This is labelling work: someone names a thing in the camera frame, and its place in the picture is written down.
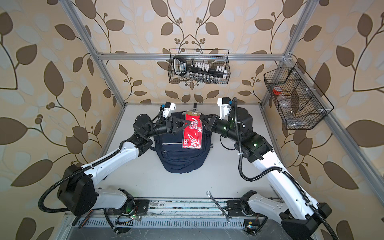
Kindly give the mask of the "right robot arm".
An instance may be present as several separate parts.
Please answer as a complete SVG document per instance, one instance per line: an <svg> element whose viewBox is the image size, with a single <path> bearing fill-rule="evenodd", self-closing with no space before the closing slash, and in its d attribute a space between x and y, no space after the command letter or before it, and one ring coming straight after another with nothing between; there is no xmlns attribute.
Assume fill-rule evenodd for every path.
<svg viewBox="0 0 384 240"><path fill-rule="evenodd" d="M220 98L218 106L219 115L200 116L205 129L234 141L239 157L238 171L243 180L256 182L266 177L282 197L279 203L256 191L248 191L241 198L243 213L262 214L275 221L293 240L310 240L320 225L324 225L332 239L338 239L327 222L332 213L330 206L318 202L302 188L273 146L254 131L252 116L238 106L237 98Z"/></svg>

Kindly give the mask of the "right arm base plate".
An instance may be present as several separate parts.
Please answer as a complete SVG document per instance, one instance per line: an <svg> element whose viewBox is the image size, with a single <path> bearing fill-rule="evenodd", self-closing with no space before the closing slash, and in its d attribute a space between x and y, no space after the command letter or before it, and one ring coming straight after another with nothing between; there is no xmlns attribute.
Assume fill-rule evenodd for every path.
<svg viewBox="0 0 384 240"><path fill-rule="evenodd" d="M242 200L227 200L227 206L224 208L228 211L230 217L238 218L257 218L265 217L265 215L253 212L247 201Z"/></svg>

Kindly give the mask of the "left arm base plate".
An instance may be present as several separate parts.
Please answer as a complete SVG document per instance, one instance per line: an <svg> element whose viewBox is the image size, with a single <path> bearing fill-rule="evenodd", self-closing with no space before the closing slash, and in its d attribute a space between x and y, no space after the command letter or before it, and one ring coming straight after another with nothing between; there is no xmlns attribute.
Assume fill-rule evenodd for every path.
<svg viewBox="0 0 384 240"><path fill-rule="evenodd" d="M148 199L133 199L127 200L127 202L120 209L121 215L134 216L144 215L149 210L150 200Z"/></svg>

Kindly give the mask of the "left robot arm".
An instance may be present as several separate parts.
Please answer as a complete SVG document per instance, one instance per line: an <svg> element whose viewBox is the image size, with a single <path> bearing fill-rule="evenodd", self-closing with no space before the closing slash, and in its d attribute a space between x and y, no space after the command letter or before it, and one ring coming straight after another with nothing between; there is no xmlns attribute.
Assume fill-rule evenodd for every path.
<svg viewBox="0 0 384 240"><path fill-rule="evenodd" d="M65 170L61 180L49 187L40 197L38 207L45 213L70 211L81 217L91 210L122 209L132 196L124 189L107 191L98 188L98 184L108 175L131 160L143 155L153 144L151 137L164 134L177 134L191 124L191 121L176 116L162 117L156 122L141 114L135 119L133 135L122 141L113 152L82 167L71 165ZM52 209L45 206L46 197L58 189L57 197L64 208Z"/></svg>

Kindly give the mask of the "navy blue student backpack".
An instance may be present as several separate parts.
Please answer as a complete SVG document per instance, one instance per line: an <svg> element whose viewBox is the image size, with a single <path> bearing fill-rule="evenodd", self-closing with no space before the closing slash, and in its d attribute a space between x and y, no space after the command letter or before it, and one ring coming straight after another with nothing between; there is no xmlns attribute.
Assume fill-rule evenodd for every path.
<svg viewBox="0 0 384 240"><path fill-rule="evenodd" d="M200 168L211 149L212 133L202 129L202 147L200 149L183 148L184 133L155 136L155 146L164 168L173 174L190 173Z"/></svg>

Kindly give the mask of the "red packet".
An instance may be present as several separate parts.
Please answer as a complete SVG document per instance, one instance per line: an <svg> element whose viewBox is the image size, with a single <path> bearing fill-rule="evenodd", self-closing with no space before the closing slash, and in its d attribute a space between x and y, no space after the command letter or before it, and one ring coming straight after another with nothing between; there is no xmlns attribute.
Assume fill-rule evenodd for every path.
<svg viewBox="0 0 384 240"><path fill-rule="evenodd" d="M190 125L184 129L182 147L186 149L200 150L202 148L203 124L200 120L200 112L187 111L186 121L190 121Z"/></svg>

